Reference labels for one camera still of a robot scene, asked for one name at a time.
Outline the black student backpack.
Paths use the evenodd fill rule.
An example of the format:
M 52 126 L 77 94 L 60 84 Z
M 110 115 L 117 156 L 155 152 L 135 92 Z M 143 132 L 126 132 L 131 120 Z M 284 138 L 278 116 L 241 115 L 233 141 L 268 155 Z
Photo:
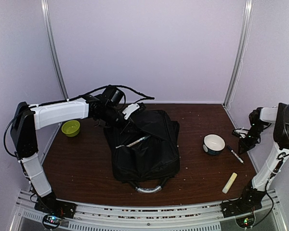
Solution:
M 180 170 L 178 135 L 180 124 L 164 110 L 145 110 L 131 116 L 126 128 L 104 128 L 116 180 L 139 193 L 157 193 Z M 128 144 L 150 137 L 132 147 Z

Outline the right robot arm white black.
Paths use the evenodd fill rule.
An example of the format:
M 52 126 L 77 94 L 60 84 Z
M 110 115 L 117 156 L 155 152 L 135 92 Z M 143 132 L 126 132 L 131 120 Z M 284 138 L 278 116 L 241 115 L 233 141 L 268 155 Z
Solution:
M 248 212 L 259 205 L 274 178 L 289 158 L 289 104 L 279 103 L 276 107 L 258 107 L 249 114 L 250 129 L 239 138 L 240 154 L 253 149 L 261 141 L 261 133 L 274 126 L 273 146 L 260 171 L 245 186 L 237 208 Z

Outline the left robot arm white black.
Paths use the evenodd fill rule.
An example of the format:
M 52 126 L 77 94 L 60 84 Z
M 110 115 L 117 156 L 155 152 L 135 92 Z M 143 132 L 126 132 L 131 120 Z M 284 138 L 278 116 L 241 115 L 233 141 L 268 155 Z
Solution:
M 36 132 L 44 127 L 69 120 L 93 118 L 102 120 L 117 128 L 126 128 L 132 124 L 130 116 L 140 106 L 134 102 L 127 107 L 117 108 L 121 100 L 126 99 L 123 85 L 107 85 L 98 88 L 102 93 L 93 95 L 96 90 L 77 97 L 42 104 L 18 104 L 14 118 L 6 127 L 10 133 L 16 158 L 22 166 L 26 178 L 35 190 L 38 201 L 48 213 L 54 214 L 60 204 L 51 188 L 38 157 Z

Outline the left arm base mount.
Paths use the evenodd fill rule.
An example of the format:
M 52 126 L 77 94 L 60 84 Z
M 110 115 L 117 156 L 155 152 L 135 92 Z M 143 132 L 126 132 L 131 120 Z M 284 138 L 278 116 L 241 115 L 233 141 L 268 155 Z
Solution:
M 34 209 L 48 214 L 54 214 L 57 217 L 73 218 L 77 205 L 75 203 L 64 202 L 60 200 L 41 201 L 35 203 Z

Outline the blue capped white marker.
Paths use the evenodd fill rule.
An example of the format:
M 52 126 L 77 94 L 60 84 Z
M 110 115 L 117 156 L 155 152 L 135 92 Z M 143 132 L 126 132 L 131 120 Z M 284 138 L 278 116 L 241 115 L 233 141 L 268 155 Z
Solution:
M 244 164 L 244 161 L 238 156 L 238 154 L 234 151 L 232 147 L 230 147 L 229 145 L 227 145 L 226 147 L 241 164 Z

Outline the pale yellow highlighter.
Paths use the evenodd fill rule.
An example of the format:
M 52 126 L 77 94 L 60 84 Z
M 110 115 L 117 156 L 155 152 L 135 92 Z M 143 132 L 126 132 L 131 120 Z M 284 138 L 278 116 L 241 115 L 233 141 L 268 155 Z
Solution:
M 227 194 L 228 191 L 230 190 L 231 186 L 233 185 L 234 181 L 237 178 L 237 173 L 232 173 L 231 177 L 229 178 L 228 182 L 226 183 L 226 185 L 224 186 L 224 188 L 222 189 L 222 192 Z

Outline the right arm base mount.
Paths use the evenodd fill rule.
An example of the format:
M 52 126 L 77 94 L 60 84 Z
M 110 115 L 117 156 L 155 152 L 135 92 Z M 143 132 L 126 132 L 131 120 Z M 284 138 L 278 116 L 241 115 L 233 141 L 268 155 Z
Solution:
M 246 213 L 251 213 L 253 210 L 262 208 L 262 203 L 251 204 L 249 202 L 244 203 L 240 199 L 222 201 L 221 210 L 224 218 L 238 216 Z

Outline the green capped white marker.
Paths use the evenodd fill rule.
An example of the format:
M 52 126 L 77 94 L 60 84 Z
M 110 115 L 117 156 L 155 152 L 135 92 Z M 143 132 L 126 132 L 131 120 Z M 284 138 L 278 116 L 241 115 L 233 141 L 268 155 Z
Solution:
M 136 140 L 136 141 L 134 141 L 134 142 L 128 144 L 127 147 L 132 147 L 132 146 L 134 146 L 134 145 L 136 145 L 136 144 L 138 144 L 138 143 L 140 143 L 140 142 L 142 142 L 142 141 L 148 139 L 149 137 L 150 137 L 150 135 L 148 135 L 148 136 L 144 136 L 144 137 L 141 137 L 141 138 L 139 138 L 138 140 Z

